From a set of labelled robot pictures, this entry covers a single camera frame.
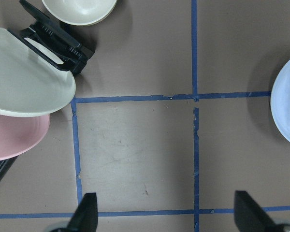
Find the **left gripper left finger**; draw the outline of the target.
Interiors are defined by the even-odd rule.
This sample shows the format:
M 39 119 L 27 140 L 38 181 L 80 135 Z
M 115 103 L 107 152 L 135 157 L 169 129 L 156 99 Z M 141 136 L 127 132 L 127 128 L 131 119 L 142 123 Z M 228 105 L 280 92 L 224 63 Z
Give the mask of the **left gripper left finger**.
M 95 232 L 98 227 L 96 193 L 86 193 L 68 223 L 69 232 Z

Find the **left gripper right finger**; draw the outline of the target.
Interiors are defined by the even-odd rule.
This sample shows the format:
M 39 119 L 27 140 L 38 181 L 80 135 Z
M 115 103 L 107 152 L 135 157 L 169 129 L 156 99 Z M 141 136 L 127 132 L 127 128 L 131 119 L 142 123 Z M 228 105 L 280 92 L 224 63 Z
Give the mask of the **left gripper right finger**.
M 235 191 L 233 210 L 240 232 L 290 232 L 290 223 L 272 220 L 247 191 Z

